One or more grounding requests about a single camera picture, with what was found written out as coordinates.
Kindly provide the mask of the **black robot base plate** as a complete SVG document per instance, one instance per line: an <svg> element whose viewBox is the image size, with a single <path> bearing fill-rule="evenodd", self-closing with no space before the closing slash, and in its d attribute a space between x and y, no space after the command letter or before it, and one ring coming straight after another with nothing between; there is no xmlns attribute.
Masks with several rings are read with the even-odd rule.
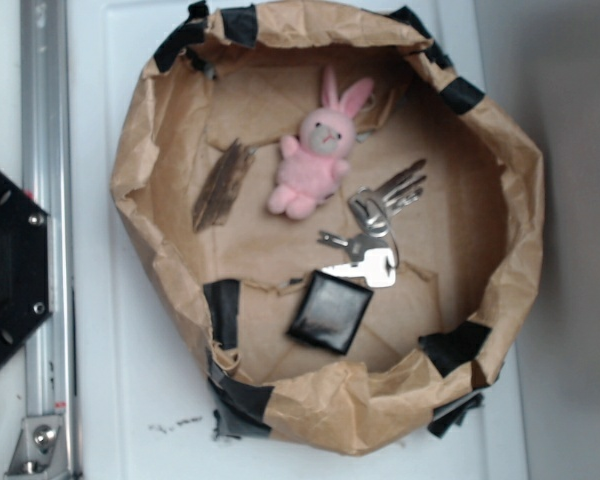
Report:
<svg viewBox="0 0 600 480"><path fill-rule="evenodd" d="M0 171L0 369L49 316L48 214Z"/></svg>

